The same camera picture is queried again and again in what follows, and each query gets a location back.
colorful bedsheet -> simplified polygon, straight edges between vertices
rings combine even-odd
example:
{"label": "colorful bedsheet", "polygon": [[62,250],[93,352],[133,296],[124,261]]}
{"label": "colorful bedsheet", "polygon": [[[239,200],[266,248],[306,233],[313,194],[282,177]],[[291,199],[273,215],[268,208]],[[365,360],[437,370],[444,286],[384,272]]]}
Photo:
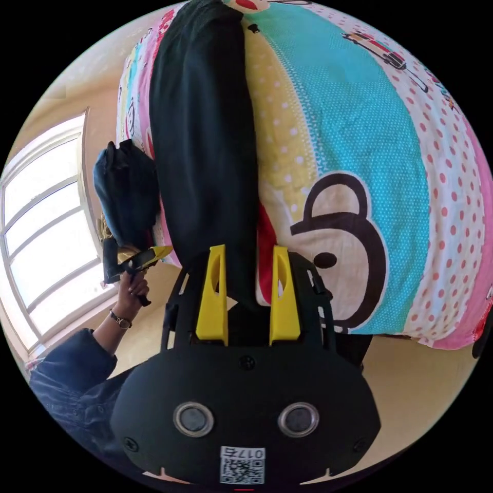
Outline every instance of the colorful bedsheet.
{"label": "colorful bedsheet", "polygon": [[[121,78],[117,139],[151,157],[150,75],[181,5],[163,11]],[[493,180],[454,99],[404,48],[350,16],[302,1],[228,5],[245,13],[258,302],[270,304],[277,243],[315,263],[338,331],[406,334],[441,349],[473,343],[493,304]],[[154,233],[170,244],[163,212]]]}

cartoon car print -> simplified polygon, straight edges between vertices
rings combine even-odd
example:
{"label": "cartoon car print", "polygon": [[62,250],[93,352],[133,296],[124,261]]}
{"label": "cartoon car print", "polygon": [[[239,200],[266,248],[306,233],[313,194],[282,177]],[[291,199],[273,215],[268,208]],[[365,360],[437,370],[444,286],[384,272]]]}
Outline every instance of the cartoon car print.
{"label": "cartoon car print", "polygon": [[362,33],[361,31],[353,31],[350,33],[343,33],[343,38],[352,41],[354,44],[363,47],[370,53],[373,53],[396,70],[406,72],[408,77],[416,83],[421,91],[424,93],[428,92],[428,86],[426,83],[407,68],[406,61],[402,58],[402,56],[395,51],[392,51],[381,41],[377,41],[372,35]]}
{"label": "cartoon car print", "polygon": [[448,107],[453,111],[454,109],[456,109],[456,105],[455,103],[453,102],[453,99],[448,95],[448,94],[443,94],[442,93],[442,96],[444,97],[445,101],[447,101],[448,103]]}
{"label": "cartoon car print", "polygon": [[377,41],[370,34],[364,34],[361,31],[344,33],[343,37],[352,41],[356,45],[371,51],[376,56],[379,56],[385,63],[392,65],[397,70],[406,69],[406,61],[395,51],[392,51],[388,46],[380,41]]}

screw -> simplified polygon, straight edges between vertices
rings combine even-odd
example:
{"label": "screw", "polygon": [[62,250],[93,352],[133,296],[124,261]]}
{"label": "screw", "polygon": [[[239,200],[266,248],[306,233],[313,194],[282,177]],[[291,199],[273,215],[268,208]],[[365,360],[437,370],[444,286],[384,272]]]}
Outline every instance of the screw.
{"label": "screw", "polygon": [[137,452],[139,450],[139,445],[137,442],[129,437],[123,439],[123,445],[130,452]]}
{"label": "screw", "polygon": [[255,368],[255,360],[251,356],[242,356],[240,358],[240,368],[245,371],[250,371]]}
{"label": "screw", "polygon": [[356,453],[360,453],[363,451],[363,449],[365,448],[366,446],[366,442],[363,438],[360,438],[355,444],[354,444],[354,447],[353,447],[353,450],[356,452]]}

yellow plastic tab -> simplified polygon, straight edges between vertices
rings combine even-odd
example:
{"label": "yellow plastic tab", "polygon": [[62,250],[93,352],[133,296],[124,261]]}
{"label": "yellow plastic tab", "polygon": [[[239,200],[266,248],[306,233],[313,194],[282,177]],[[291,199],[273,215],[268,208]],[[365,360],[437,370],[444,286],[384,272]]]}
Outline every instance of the yellow plastic tab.
{"label": "yellow plastic tab", "polygon": [[225,245],[211,247],[195,333],[200,340],[221,340],[225,346],[228,344]]}
{"label": "yellow plastic tab", "polygon": [[298,340],[301,334],[288,249],[275,246],[272,268],[271,330],[269,343]]}
{"label": "yellow plastic tab", "polygon": [[173,247],[171,246],[169,247],[154,246],[153,249],[154,249],[154,253],[156,254],[156,258],[158,258],[159,260],[161,260],[164,257],[167,257],[173,251]]}

qr code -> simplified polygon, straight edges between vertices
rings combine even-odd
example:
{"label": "qr code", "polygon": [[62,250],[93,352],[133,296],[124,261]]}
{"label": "qr code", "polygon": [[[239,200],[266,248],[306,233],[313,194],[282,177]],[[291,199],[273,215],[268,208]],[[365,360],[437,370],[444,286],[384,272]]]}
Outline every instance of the qr code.
{"label": "qr code", "polygon": [[221,448],[221,483],[263,484],[264,474],[265,449]]}

